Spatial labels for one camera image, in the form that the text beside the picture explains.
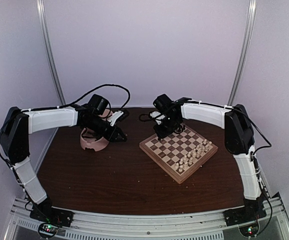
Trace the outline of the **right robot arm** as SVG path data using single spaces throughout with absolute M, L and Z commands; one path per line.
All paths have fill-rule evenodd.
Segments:
M 224 145 L 238 165 L 244 194 L 241 217 L 250 221 L 259 214 L 263 202 L 260 169 L 255 157 L 254 130 L 243 105 L 217 106 L 182 97 L 176 101 L 162 94 L 153 102 L 155 111 L 149 119 L 156 122 L 154 130 L 161 139 L 176 130 L 186 120 L 196 120 L 224 130 Z

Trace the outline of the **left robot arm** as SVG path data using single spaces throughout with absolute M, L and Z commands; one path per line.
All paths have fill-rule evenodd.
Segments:
M 84 150 L 101 151 L 109 143 L 125 142 L 126 135 L 117 123 L 129 113 L 122 108 L 113 111 L 109 102 L 93 95 L 84 105 L 56 106 L 37 109 L 12 107 L 0 130 L 0 147 L 18 184 L 33 203 L 33 209 L 45 222 L 56 218 L 56 211 L 42 187 L 30 160 L 30 136 L 53 129 L 79 127 L 80 146 Z

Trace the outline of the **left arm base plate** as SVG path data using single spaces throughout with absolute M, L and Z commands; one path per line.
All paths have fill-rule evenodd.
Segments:
M 34 208 L 30 213 L 30 218 L 47 222 L 60 227 L 70 227 L 74 213 L 69 210 L 51 208 L 51 212 L 46 213 Z

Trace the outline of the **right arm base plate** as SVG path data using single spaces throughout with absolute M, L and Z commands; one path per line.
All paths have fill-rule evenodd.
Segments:
M 266 211 L 263 209 L 253 212 L 245 207 L 225 210 L 223 215 L 227 226 L 254 222 L 267 216 Z

